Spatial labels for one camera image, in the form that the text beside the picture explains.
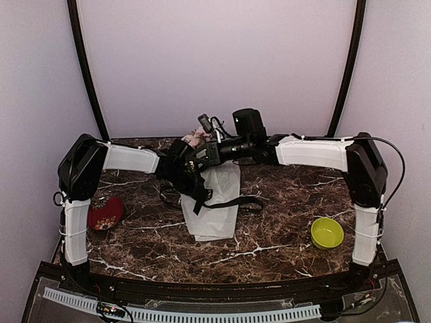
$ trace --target brown marble surface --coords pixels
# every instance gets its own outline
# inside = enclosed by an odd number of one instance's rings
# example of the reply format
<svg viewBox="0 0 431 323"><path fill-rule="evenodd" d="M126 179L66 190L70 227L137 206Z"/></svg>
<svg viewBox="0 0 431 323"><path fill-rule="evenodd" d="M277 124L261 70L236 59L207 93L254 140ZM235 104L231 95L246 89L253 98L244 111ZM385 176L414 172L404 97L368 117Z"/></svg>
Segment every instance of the brown marble surface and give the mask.
<svg viewBox="0 0 431 323"><path fill-rule="evenodd" d="M172 139L117 142L162 149ZM159 199L154 175L109 170L95 199L119 197L123 220L108 231L88 232L95 273L176 283L258 283L338 273L348 269L354 212L335 170L308 166L241 167L241 193L265 202L261 213L240 211L234 239L196 242L181 211ZM310 240L315 219L332 217L344 229L340 247L324 251Z"/></svg>

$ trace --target white cloth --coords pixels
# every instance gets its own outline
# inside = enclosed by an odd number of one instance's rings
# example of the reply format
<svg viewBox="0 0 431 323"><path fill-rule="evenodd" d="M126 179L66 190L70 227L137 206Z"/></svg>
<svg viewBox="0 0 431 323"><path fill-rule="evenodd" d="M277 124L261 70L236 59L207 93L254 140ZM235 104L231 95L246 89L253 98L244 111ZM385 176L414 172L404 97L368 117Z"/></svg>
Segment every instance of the white cloth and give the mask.
<svg viewBox="0 0 431 323"><path fill-rule="evenodd" d="M240 196L240 168L231 161L204 171L205 187L213 190L207 205L225 203ZM234 237L238 205L221 209L202 207L199 215L193 212L196 201L181 195L181 207L189 233L196 241L211 241Z"/></svg>

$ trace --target green bowl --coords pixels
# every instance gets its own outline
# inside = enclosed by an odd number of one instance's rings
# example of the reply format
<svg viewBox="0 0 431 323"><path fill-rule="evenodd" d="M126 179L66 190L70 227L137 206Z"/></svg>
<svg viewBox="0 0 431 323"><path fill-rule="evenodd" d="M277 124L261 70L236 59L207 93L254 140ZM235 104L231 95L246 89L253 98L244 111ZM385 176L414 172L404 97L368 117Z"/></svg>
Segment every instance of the green bowl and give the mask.
<svg viewBox="0 0 431 323"><path fill-rule="evenodd" d="M336 220L321 217L311 226L311 241L322 250L338 247L344 240L344 231Z"/></svg>

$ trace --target white arm segment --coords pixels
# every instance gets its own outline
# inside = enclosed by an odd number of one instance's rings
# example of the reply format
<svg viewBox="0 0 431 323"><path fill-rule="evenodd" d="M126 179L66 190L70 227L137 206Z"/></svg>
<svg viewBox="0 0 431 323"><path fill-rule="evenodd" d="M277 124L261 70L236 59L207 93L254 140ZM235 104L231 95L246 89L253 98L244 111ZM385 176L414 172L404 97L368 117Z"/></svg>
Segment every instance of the white arm segment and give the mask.
<svg viewBox="0 0 431 323"><path fill-rule="evenodd" d="M360 207L355 205L356 228L355 248L352 260L356 264L369 266L376 256L376 245L378 238L378 209L374 207Z"/></svg>
<svg viewBox="0 0 431 323"><path fill-rule="evenodd" d="M152 174L156 171L159 157L149 149L139 149L104 143L108 147L104 170L136 170Z"/></svg>
<svg viewBox="0 0 431 323"><path fill-rule="evenodd" d="M66 201L65 243L63 245L67 262L72 266L87 261L87 220L91 200Z"/></svg>
<svg viewBox="0 0 431 323"><path fill-rule="evenodd" d="M284 137L275 148L280 165L309 165L347 172L345 148L352 141L305 141Z"/></svg>
<svg viewBox="0 0 431 323"><path fill-rule="evenodd" d="M346 147L351 141L304 141L284 137L275 148L281 165L308 165L335 168L348 172ZM352 261L369 266L376 255L378 209L355 205L356 236Z"/></svg>

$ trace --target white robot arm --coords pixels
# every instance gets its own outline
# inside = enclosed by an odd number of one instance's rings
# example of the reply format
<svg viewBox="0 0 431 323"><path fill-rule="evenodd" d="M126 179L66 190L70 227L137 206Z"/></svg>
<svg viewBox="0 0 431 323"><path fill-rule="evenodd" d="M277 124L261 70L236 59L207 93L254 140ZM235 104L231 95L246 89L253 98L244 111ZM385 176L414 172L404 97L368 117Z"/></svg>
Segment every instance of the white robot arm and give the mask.
<svg viewBox="0 0 431 323"><path fill-rule="evenodd" d="M199 117L204 129L211 133L207 118ZM376 254L380 238L379 225L387 169L369 140L316 139L297 135L266 136L260 114L244 109L234 113L239 137L212 141L192 149L175 141L165 152L141 147L127 147L96 140L82 135L59 166L60 189L63 195L64 216L63 253L71 266L88 261L86 230L90 199L97 190L102 170L135 170L157 174L185 194L199 201L208 199L208 189L199 182L199 168L190 166L220 165L226 160L253 157L267 165L308 165L340 170L347 182L356 211L356 239L352 262L369 266Z"/></svg>

